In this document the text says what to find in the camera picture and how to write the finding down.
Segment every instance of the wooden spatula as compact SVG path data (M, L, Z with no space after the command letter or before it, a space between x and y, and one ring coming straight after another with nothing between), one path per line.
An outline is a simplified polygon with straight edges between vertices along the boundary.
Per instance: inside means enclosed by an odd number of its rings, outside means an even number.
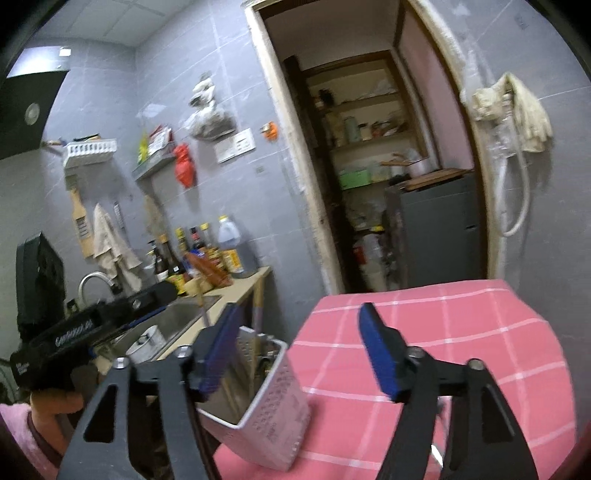
M92 228L86 217L86 209L80 201L80 193L78 193L77 188L70 190L70 197L73 206L72 219L74 220L74 228L76 230L76 235L78 236L82 255L84 255L84 258L91 257L95 250L95 239L92 235Z

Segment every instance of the pink sleeve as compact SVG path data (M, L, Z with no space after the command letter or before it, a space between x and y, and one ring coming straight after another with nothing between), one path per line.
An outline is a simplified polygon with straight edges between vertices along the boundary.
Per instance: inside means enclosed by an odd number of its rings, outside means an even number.
M57 468L47 459L27 426L31 407L26 403L0 404L0 416L22 452L45 480L55 480Z

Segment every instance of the green container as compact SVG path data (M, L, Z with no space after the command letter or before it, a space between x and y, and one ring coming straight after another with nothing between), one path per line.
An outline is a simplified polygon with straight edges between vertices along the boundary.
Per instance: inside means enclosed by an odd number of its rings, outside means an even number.
M340 187L342 190L354 189L371 183L368 170L351 171L339 175Z

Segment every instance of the gray tiled wall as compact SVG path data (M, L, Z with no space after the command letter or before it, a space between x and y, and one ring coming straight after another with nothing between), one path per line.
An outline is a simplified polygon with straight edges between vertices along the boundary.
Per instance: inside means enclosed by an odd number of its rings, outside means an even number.
M461 37L457 0L433 4ZM531 210L509 238L507 279L546 318L569 363L579 426L591 419L591 83L554 27L525 0L462 0L467 27L492 73L517 75L541 99L554 128L550 151L528 156ZM521 180L509 160L505 187L513 218Z
M140 108L165 108L145 129L170 124L177 142L189 144L198 185L188 190L169 166L151 180L170 226L185 228L231 215L251 240L262 265L270 265L264 327L292 340L310 310L325 295L305 204L284 141L269 142L263 124L278 122L246 24L240 0L197 0L137 49ZM216 98L235 115L238 129L250 128L256 149L223 164L213 144L179 129L194 112L191 90L211 72Z
M104 138L117 139L118 150L111 162L78 169L80 194L91 218L99 202L113 216L112 205L118 201L132 246L143 247L148 240L143 200L130 176L137 161L140 135L135 118L134 50L85 40L43 39L30 43L41 45L72 47L72 69L57 95L44 137L71 141L100 133ZM77 295L82 277L96 270L92 260L82 257L75 236L61 161L61 149L49 148L0 161L0 356L4 358L20 341L15 298L15 252L19 243L43 230L64 261L68 299ZM89 282L87 293L89 298L109 295L100 281Z

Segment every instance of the blue gripper pad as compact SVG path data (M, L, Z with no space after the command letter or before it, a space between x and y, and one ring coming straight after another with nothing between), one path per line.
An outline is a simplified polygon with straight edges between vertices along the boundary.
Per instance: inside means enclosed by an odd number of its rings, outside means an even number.
M236 354L236 338L243 324L242 308L228 303L215 325L201 330L193 344L197 389L207 397L219 387L230 360Z
M386 327L373 303L359 310L359 333L382 392L395 398L399 391L397 376L404 365L407 345L394 328Z

